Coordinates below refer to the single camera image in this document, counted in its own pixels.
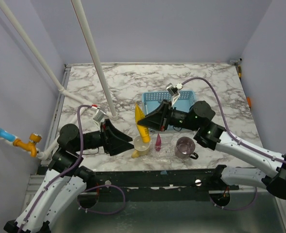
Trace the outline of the blue plastic basket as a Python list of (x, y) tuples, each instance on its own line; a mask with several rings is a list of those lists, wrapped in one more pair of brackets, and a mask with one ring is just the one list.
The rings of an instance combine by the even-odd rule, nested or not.
[[(185, 120), (185, 115), (190, 111), (190, 108), (197, 101), (195, 93), (191, 90), (180, 91), (180, 97), (177, 102), (172, 106), (173, 113), (171, 115), (171, 124), (173, 125), (172, 131), (161, 131), (161, 130), (153, 130), (150, 131), (155, 132), (168, 132), (168, 133), (176, 133), (181, 131), (186, 131), (186, 128), (182, 128), (183, 120)], [(142, 109), (143, 113), (146, 116), (148, 113), (155, 110), (162, 100), (171, 101), (171, 95), (168, 91), (154, 91), (154, 92), (145, 92), (142, 94)]]

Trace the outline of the yellow mug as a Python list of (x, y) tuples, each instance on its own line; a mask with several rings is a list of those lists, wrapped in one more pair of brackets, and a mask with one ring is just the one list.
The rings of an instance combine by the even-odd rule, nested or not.
[(150, 142), (143, 142), (141, 136), (136, 136), (134, 138), (134, 152), (132, 153), (132, 158), (138, 158), (140, 156), (145, 156), (149, 153), (150, 150)]

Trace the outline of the purple mug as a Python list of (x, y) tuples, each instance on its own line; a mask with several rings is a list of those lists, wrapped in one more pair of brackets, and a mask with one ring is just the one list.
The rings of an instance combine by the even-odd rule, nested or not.
[(196, 145), (194, 141), (186, 136), (179, 138), (176, 142), (175, 146), (175, 156), (186, 160), (186, 159), (194, 159), (197, 160), (199, 158), (198, 154), (195, 152)]

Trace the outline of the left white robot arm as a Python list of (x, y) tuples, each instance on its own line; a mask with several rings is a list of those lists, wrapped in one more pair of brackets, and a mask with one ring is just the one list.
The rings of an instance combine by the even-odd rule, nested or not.
[(82, 192), (97, 188), (95, 172), (81, 165), (83, 151), (103, 148), (114, 156), (134, 148), (132, 138), (116, 129), (109, 119), (100, 130), (83, 133), (81, 124), (60, 130), (57, 151), (33, 199), (21, 215), (8, 221), (7, 233), (49, 233), (67, 207)]

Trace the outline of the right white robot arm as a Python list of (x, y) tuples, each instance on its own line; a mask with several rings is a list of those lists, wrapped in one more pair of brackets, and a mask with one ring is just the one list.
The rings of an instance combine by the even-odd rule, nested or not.
[(215, 112), (205, 101), (194, 103), (188, 112), (172, 107), (171, 102), (161, 104), (146, 116), (139, 114), (137, 125), (155, 131), (165, 131), (169, 125), (195, 131), (194, 140), (204, 148), (232, 155), (251, 168), (224, 166), (211, 177), (211, 186), (222, 190), (227, 185), (247, 185), (266, 189), (270, 194), (286, 200), (286, 153), (274, 152), (256, 146), (234, 135), (227, 127), (212, 121)]

